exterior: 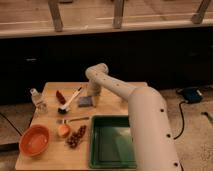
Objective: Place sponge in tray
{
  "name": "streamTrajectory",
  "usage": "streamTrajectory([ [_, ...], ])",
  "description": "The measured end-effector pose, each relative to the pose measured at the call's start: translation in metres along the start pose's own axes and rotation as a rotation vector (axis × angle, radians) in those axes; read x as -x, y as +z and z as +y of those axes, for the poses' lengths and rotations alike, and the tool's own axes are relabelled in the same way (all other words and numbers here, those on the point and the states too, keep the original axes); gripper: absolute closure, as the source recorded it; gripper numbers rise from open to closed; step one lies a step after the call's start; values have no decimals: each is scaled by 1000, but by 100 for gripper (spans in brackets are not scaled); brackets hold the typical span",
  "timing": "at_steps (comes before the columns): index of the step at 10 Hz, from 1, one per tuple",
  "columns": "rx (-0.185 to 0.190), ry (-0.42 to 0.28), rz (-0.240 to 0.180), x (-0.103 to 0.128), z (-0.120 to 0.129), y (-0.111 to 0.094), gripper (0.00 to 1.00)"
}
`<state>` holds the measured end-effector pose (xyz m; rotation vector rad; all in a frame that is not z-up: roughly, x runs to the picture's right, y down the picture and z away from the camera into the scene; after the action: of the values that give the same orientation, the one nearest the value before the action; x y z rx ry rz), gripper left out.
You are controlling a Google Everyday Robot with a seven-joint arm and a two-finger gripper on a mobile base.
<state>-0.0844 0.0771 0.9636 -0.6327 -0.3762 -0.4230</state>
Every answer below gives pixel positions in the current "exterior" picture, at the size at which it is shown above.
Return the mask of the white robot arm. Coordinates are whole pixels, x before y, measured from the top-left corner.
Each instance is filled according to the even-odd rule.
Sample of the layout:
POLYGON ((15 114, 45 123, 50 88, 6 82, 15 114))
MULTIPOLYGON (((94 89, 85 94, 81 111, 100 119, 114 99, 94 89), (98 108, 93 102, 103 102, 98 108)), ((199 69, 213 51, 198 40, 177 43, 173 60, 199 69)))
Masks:
POLYGON ((136 170, 182 171, 162 95, 150 86, 135 86, 109 76, 104 63, 87 68, 85 74, 89 95, 99 95, 104 87, 128 102, 136 170))

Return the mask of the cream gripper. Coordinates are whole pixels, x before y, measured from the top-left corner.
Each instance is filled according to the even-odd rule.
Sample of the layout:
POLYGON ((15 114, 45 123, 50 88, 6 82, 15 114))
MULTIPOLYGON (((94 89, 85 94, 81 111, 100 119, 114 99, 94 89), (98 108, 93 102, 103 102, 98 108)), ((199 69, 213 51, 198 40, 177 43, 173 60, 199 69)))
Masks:
POLYGON ((92 98, 92 103, 97 106, 100 99, 101 87, 98 84, 89 83, 87 88, 87 95, 92 98))

